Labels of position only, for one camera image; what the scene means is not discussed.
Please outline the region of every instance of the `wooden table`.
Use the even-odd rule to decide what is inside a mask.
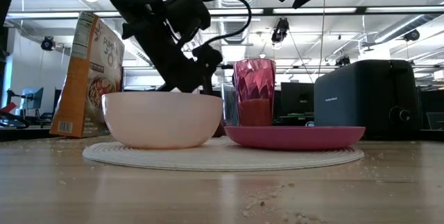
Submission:
[[[349,164],[213,173],[82,158],[108,140],[0,143],[0,223],[444,223],[442,144],[364,142]]]

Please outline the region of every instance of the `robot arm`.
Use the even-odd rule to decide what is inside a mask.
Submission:
[[[165,80],[161,91],[177,87],[181,92],[192,92],[203,85],[204,92],[212,92],[211,77],[222,55],[209,43],[244,31],[251,21],[248,9],[246,25],[229,35],[215,37],[193,50],[197,61],[185,57],[181,48],[199,31],[210,27],[211,17],[204,1],[212,0],[110,0],[126,20],[122,38],[135,36],[159,74]],[[176,39],[174,33],[181,36]]]

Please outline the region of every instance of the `pink plate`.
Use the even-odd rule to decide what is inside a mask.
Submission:
[[[238,127],[227,126],[231,140],[243,146],[279,150],[323,150],[357,143],[364,127]]]

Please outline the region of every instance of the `pink bowl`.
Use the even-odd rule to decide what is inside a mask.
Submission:
[[[357,143],[364,127],[225,127],[234,142],[253,148],[325,150]]]
[[[191,148],[216,131],[223,101],[215,96],[173,92],[118,92],[102,96],[112,136],[133,148]]]

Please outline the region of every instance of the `pink glass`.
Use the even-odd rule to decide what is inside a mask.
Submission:
[[[234,64],[240,126],[271,126],[276,63],[255,58]]]

